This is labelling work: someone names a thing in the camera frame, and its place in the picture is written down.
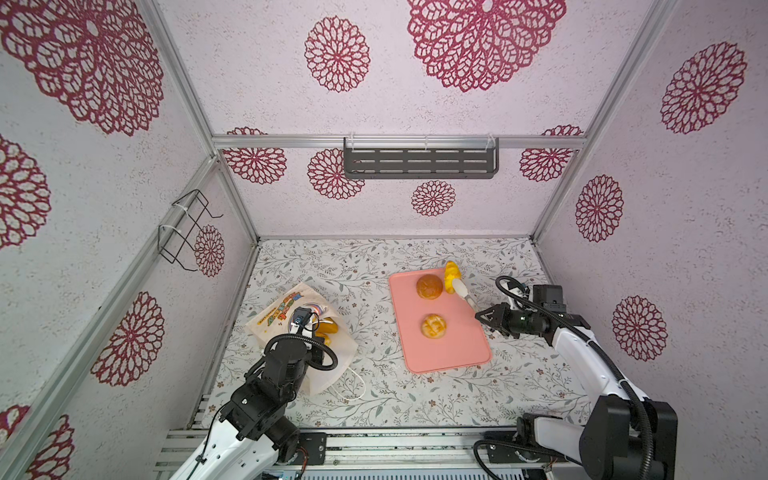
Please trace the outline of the yellow croissant bread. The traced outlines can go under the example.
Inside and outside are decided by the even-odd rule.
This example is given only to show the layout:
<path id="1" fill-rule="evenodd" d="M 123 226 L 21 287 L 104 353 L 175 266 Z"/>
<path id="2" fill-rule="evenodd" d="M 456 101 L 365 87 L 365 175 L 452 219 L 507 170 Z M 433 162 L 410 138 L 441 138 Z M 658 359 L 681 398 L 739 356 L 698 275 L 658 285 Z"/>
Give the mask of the yellow croissant bread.
<path id="1" fill-rule="evenodd" d="M 453 282 L 455 280 L 460 280 L 461 278 L 462 274 L 458 265 L 454 261 L 447 261 L 443 272 L 444 290 L 449 294 L 454 294 L 455 288 Z"/>

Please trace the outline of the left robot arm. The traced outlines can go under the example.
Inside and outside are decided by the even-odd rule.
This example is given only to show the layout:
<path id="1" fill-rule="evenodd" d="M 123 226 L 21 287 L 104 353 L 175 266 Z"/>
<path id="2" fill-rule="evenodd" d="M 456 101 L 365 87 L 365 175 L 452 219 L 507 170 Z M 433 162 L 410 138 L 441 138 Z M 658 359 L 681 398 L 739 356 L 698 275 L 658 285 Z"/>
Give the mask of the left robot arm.
<path id="1" fill-rule="evenodd" d="M 214 414 L 202 443 L 172 475 L 174 479 L 258 479 L 276 464 L 301 454 L 300 429 L 285 415 L 309 369 L 325 372 L 339 365 L 321 340 L 279 334 L 244 381 Z"/>

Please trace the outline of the white paper bag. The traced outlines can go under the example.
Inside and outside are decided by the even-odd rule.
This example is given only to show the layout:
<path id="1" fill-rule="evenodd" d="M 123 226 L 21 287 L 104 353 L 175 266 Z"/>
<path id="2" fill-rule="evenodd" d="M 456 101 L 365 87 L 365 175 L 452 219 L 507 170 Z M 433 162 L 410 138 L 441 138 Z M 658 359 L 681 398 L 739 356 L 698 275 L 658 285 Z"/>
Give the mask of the white paper bag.
<path id="1" fill-rule="evenodd" d="M 261 312 L 250 315 L 246 327 L 256 337 L 258 344 L 264 347 L 274 336 L 290 333 L 291 316 L 298 307 L 312 308 L 316 312 L 312 335 L 302 336 L 317 338 L 314 336 L 314 331 L 317 322 L 321 319 L 333 319 L 339 326 L 339 332 L 332 337 L 332 343 L 329 346 L 338 356 L 338 366 L 332 371 L 308 369 L 303 381 L 302 391 L 308 396 L 314 396 L 328 390 L 339 381 L 358 353 L 358 343 L 352 338 L 346 322 L 330 301 L 309 285 L 299 283 L 280 295 Z"/>

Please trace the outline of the metal tongs white tips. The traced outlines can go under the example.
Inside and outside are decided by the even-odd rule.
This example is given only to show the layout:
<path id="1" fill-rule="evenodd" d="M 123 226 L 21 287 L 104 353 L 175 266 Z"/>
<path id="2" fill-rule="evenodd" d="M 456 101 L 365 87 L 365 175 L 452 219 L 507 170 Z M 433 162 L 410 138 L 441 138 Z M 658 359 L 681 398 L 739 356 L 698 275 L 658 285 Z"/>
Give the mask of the metal tongs white tips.
<path id="1" fill-rule="evenodd" d="M 454 278 L 451 282 L 454 293 L 460 298 L 465 300 L 467 304 L 474 310 L 478 310 L 478 305 L 473 295 L 470 293 L 467 285 L 460 278 Z"/>

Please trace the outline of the yellow fake bread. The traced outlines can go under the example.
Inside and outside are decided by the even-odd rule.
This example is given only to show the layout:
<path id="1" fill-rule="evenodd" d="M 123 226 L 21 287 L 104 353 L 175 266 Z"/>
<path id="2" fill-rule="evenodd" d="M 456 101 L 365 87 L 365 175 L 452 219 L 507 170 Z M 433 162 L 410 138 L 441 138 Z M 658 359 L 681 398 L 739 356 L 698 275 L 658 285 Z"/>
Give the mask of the yellow fake bread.
<path id="1" fill-rule="evenodd" d="M 437 314 L 425 316 L 421 323 L 421 333 L 429 339 L 440 339 L 446 334 L 446 331 L 446 320 Z"/>

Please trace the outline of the round brown bun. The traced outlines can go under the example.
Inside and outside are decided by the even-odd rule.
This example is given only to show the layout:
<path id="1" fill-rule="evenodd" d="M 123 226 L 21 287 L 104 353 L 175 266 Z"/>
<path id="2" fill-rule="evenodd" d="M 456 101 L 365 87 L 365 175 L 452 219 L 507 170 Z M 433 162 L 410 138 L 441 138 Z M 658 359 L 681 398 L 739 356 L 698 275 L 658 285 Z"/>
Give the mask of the round brown bun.
<path id="1" fill-rule="evenodd" d="M 435 300 L 441 296 L 443 291 L 443 280 L 437 275 L 425 274 L 417 280 L 416 292 L 422 299 Z"/>

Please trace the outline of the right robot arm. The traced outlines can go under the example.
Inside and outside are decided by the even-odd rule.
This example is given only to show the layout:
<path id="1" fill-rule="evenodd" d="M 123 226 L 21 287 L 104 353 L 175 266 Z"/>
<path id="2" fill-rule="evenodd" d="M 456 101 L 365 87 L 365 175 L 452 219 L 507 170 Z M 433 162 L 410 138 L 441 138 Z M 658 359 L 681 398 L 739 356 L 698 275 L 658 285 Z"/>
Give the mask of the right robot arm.
<path id="1" fill-rule="evenodd" d="M 577 426 L 550 415 L 526 413 L 514 433 L 490 432 L 472 449 L 490 477 L 492 463 L 566 461 L 591 479 L 671 479 L 675 474 L 678 417 L 666 402 L 651 399 L 603 350 L 590 325 L 570 314 L 558 285 L 527 287 L 500 276 L 504 303 L 476 313 L 481 324 L 505 337 L 540 337 L 574 373 L 588 395 L 591 412 Z"/>

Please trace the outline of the orange fake bread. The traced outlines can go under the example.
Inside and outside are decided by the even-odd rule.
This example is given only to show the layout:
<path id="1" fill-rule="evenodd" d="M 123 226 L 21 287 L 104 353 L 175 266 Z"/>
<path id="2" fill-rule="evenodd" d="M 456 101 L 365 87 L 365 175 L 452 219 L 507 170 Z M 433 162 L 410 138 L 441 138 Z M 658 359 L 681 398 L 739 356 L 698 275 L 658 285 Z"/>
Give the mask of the orange fake bread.
<path id="1" fill-rule="evenodd" d="M 333 319 L 321 319 L 317 322 L 314 336 L 323 341 L 326 346 L 332 343 L 332 337 L 339 332 L 339 326 Z"/>

